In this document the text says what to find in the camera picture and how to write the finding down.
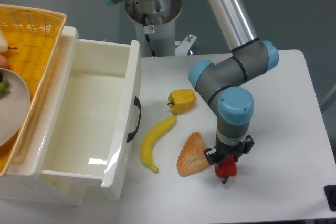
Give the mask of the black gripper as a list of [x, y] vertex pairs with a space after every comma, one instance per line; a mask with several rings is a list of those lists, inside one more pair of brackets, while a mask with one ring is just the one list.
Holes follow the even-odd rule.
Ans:
[[243, 141], [238, 141], [234, 145], [223, 143], [216, 137], [215, 148], [207, 148], [203, 150], [203, 152], [210, 165], [220, 167], [222, 160], [228, 155], [235, 156], [235, 162], [238, 162], [243, 154], [248, 154], [250, 152], [254, 144], [255, 142], [251, 135], [247, 135]]

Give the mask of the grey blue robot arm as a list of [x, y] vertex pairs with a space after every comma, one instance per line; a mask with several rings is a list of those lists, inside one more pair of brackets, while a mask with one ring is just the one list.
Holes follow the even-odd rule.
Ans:
[[[174, 56], [175, 20], [181, 0], [105, 0], [124, 2], [125, 11], [136, 27], [143, 57]], [[212, 63], [202, 60], [188, 73], [195, 91], [217, 117], [216, 144], [204, 151], [211, 165], [219, 166], [226, 157], [237, 161], [254, 145], [247, 135], [254, 111], [252, 95], [242, 84], [273, 69], [279, 61], [276, 47], [261, 41], [240, 0], [208, 0], [231, 50], [231, 57]]]

